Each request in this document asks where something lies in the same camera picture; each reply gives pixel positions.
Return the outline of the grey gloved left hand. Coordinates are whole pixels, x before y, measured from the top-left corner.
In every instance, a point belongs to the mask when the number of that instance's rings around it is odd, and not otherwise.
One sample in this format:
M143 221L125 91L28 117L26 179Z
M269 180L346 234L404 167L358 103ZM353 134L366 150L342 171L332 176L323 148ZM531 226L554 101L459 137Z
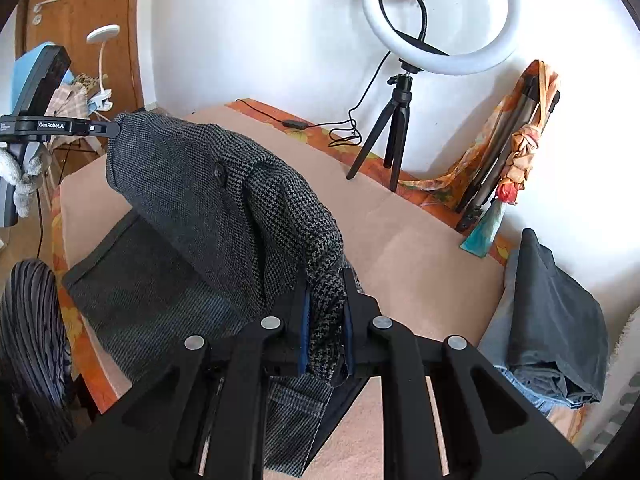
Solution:
M43 143L1 143L2 226L14 226L18 218L32 213L32 204L50 165L51 154Z

